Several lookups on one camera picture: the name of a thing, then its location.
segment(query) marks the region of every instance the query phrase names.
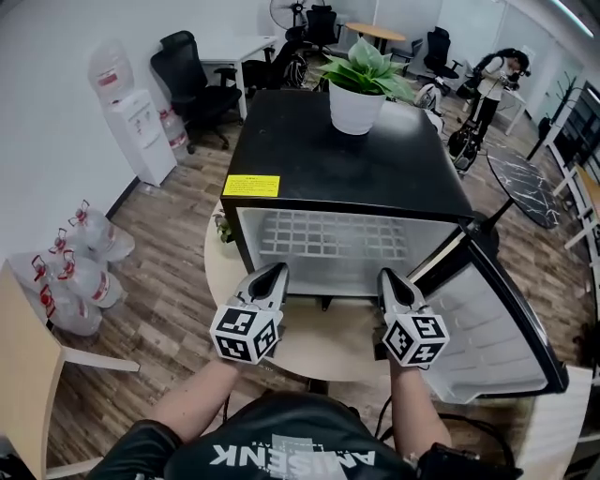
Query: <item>black pants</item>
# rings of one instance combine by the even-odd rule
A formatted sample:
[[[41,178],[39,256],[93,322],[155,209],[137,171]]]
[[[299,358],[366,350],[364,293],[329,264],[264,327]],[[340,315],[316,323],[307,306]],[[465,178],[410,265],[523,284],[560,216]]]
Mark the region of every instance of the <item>black pants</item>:
[[[479,125],[479,135],[477,135],[479,144],[481,144],[486,138],[486,133],[488,133],[489,124],[491,124],[491,121],[493,120],[494,115],[498,110],[499,104],[499,101],[490,100],[486,97],[482,101],[481,96],[476,97],[472,101],[472,109],[471,115],[469,116],[469,120],[473,120],[474,123]]]

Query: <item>black hair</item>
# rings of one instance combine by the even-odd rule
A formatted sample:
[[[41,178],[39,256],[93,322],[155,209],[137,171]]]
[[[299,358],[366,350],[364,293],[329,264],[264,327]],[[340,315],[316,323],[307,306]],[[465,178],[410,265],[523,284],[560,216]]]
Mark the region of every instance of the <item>black hair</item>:
[[[521,50],[517,49],[503,49],[495,53],[490,53],[489,55],[486,55],[481,62],[479,62],[478,67],[483,70],[489,64],[489,62],[491,62],[497,56],[502,58],[516,58],[518,64],[521,65],[521,74],[527,75],[528,77],[531,75],[531,72],[529,71],[529,57]]]

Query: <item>ceiling light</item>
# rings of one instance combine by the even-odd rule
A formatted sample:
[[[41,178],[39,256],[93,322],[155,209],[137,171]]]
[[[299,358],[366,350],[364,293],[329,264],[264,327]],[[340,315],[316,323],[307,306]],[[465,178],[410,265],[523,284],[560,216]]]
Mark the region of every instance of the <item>ceiling light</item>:
[[[567,8],[567,6],[563,2],[561,2],[560,0],[550,1],[558,8],[560,8],[567,15],[567,17],[569,17],[573,22],[575,22],[581,30],[583,30],[587,35],[593,38],[592,30],[585,26],[585,23],[582,22],[575,13],[573,13],[569,8]]]
[[[594,91],[591,88],[588,88],[588,93],[592,96],[594,100],[600,103],[600,98],[598,98],[598,96],[594,93]]]

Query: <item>open fridge door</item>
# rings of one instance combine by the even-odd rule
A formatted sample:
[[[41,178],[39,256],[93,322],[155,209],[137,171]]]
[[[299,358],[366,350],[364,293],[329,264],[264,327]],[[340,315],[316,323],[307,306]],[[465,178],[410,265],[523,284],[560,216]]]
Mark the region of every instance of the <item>open fridge door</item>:
[[[457,231],[432,262],[412,278],[450,334],[440,358],[424,372],[442,401],[566,390],[566,368],[486,237]]]

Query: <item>wire shelf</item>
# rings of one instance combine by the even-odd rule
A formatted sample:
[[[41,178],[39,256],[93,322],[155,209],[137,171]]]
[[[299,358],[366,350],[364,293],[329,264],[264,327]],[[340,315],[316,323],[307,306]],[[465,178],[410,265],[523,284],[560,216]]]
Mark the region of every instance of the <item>wire shelf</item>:
[[[402,219],[280,210],[262,225],[262,255],[406,259]]]

